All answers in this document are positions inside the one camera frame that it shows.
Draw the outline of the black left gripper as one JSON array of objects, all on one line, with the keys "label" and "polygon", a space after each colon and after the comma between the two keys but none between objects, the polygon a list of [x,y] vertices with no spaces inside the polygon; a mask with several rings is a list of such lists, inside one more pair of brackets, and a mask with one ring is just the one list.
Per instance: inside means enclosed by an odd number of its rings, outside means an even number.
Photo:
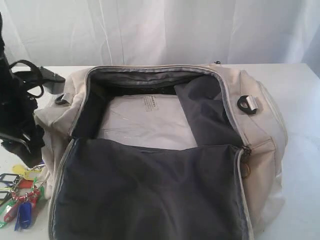
[{"label": "black left gripper", "polygon": [[[12,72],[22,63],[30,67],[35,81],[26,82]],[[4,145],[17,145],[15,155],[29,168],[42,162],[44,130],[35,123],[37,99],[44,94],[43,76],[38,67],[27,60],[9,64],[5,42],[0,38],[0,139]]]}]

